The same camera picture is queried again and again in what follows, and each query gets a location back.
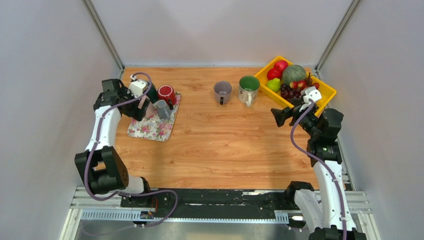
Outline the cream floral mug green inside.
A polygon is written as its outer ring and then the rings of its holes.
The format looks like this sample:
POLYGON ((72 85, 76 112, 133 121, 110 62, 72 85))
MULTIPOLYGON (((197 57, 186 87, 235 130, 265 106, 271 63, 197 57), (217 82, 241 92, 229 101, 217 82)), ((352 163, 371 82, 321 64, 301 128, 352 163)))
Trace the cream floral mug green inside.
POLYGON ((238 83, 238 100, 247 107, 251 107, 257 99, 259 88, 260 82, 255 76, 243 76, 238 83))

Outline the mauve mug black handle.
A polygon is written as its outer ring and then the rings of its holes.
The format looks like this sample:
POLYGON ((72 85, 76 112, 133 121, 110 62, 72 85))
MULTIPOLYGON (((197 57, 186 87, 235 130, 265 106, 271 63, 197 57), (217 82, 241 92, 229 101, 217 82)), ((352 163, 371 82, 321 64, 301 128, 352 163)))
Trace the mauve mug black handle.
POLYGON ((214 87, 214 98, 221 106, 227 104, 231 100, 232 85, 228 81, 218 81, 214 87))

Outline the pink faceted mug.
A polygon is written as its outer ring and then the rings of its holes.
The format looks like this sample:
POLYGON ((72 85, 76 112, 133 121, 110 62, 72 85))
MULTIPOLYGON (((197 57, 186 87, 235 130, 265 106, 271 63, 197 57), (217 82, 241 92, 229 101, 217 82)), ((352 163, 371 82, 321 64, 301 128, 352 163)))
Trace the pink faceted mug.
POLYGON ((151 110, 151 101, 148 97, 144 96, 139 103, 139 108, 143 111, 150 111, 151 110))

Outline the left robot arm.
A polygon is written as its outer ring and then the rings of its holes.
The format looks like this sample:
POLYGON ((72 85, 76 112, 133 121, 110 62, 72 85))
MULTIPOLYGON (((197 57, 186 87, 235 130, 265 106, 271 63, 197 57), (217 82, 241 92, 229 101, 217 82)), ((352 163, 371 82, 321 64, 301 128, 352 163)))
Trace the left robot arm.
POLYGON ((93 110, 95 123, 85 150, 75 155, 74 162, 87 193, 98 201, 105 201, 108 193, 133 195, 140 207, 153 201, 153 193, 146 189, 146 180, 129 174, 115 149, 116 134, 123 115, 142 120, 150 100, 146 98, 150 81, 134 80, 126 87, 120 79, 103 80, 102 92, 93 110))

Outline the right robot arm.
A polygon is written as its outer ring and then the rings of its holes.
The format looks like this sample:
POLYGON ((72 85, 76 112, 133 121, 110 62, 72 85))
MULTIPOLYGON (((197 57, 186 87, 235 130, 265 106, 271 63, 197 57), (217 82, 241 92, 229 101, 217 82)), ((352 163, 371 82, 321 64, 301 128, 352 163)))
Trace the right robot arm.
POLYGON ((359 232, 348 207, 342 177, 342 157, 337 135, 344 115, 327 108, 315 115, 315 103, 301 104, 296 100, 293 108, 272 108, 278 127, 291 118, 290 141, 300 152, 310 158, 311 167, 319 183, 320 200, 312 185, 292 181, 285 190, 286 204, 300 209, 309 229, 310 240, 365 240, 359 232))

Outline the right arm base link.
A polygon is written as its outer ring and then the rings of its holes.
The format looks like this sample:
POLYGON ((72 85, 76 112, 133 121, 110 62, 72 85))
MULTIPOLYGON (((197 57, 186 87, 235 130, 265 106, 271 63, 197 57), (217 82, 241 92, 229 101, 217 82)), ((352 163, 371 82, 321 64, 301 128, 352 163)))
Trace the right arm base link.
POLYGON ((303 219, 312 232, 316 228, 324 228, 323 210, 309 182, 291 181, 285 192, 287 201, 300 209, 303 219))

